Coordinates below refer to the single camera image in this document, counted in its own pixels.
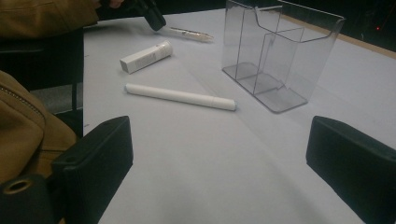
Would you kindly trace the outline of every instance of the white cylinder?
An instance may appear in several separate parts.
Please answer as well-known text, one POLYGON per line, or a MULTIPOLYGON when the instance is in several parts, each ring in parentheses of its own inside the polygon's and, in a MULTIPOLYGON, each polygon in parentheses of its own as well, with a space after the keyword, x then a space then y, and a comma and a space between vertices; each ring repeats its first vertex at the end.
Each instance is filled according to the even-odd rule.
POLYGON ((169 41, 165 40, 149 49, 144 49, 135 54, 120 59, 122 70, 131 74, 142 69, 152 63, 155 63, 173 52, 173 48, 169 41))
POLYGON ((189 93, 184 91, 171 91, 148 86, 135 84, 126 84, 125 90, 131 94, 144 95, 164 100, 177 101, 192 105, 204 105, 225 110, 235 110, 236 103, 234 100, 224 99, 214 96, 189 93))

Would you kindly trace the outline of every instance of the clear plastic container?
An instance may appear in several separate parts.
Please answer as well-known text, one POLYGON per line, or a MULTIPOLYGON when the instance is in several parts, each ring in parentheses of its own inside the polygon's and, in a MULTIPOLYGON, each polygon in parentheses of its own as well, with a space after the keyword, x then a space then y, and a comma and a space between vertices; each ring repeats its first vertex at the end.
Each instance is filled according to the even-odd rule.
POLYGON ((345 19, 284 1, 227 0, 222 70, 271 111, 311 97, 345 19))

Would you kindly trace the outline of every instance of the brown jacket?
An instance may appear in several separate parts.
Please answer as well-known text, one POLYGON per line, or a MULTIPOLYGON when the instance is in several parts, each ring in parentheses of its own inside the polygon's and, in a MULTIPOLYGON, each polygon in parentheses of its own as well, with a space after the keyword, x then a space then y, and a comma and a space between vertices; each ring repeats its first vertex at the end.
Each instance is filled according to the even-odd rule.
POLYGON ((0 0, 0 40, 60 35, 97 21, 92 0, 0 0))
POLYGON ((50 174, 50 162, 77 141, 29 91, 0 71, 0 183, 27 173, 50 174))

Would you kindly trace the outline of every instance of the jacket sleeve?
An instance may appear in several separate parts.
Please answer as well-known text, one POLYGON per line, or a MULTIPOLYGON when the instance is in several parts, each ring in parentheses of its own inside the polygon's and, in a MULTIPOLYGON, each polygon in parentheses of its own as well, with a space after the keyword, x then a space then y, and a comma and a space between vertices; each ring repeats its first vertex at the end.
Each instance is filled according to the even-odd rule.
POLYGON ((0 40, 61 35, 97 21, 92 0, 0 1, 0 40))

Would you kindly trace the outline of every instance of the table surface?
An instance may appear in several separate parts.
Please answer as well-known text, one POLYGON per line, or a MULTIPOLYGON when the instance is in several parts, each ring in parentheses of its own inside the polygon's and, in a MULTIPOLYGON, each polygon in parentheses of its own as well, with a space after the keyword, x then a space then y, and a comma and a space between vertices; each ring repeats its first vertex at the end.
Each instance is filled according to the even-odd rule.
POLYGON ((142 18, 85 31, 84 133, 129 116, 134 166, 101 223, 361 223, 306 165, 315 115, 396 148, 396 60, 337 40, 310 102, 273 114, 221 71, 224 9, 165 16, 215 37, 154 34, 142 18), (131 75, 120 59, 164 40, 171 57, 131 75), (128 94, 126 83, 235 99, 236 111, 128 94))

